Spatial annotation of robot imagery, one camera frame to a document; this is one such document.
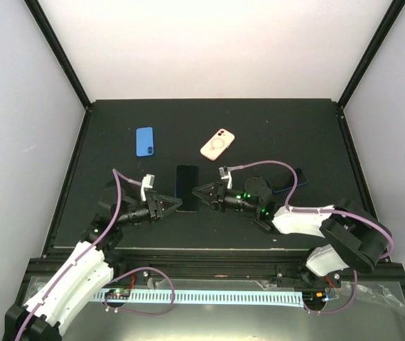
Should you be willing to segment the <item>blue smartphone black screen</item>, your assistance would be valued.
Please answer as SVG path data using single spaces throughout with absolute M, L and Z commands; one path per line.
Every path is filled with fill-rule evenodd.
M 193 189 L 199 186 L 199 168 L 190 165 L 178 165 L 175 175 L 175 196 L 182 200 L 177 212 L 197 212 L 200 200 L 193 194 Z

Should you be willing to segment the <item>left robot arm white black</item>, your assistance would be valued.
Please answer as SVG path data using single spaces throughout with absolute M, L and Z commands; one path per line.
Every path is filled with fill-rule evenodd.
M 3 339 L 61 340 L 96 292 L 126 278 L 128 267 L 114 251 L 123 228 L 162 220 L 181 204 L 151 189 L 135 198 L 121 186 L 106 188 L 98 213 L 65 263 L 34 296 L 7 310 Z

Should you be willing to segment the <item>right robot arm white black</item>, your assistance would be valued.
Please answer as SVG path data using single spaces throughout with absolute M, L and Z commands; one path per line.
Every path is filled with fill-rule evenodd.
M 390 231 L 349 200 L 325 207 L 279 207 L 259 176 L 249 178 L 243 190 L 231 189 L 230 181 L 223 179 L 196 187 L 193 194 L 213 210 L 251 214 L 266 233 L 324 239 L 326 244 L 311 247 L 294 269 L 280 272 L 304 288 L 315 288 L 327 275 L 344 269 L 369 274 L 392 249 Z

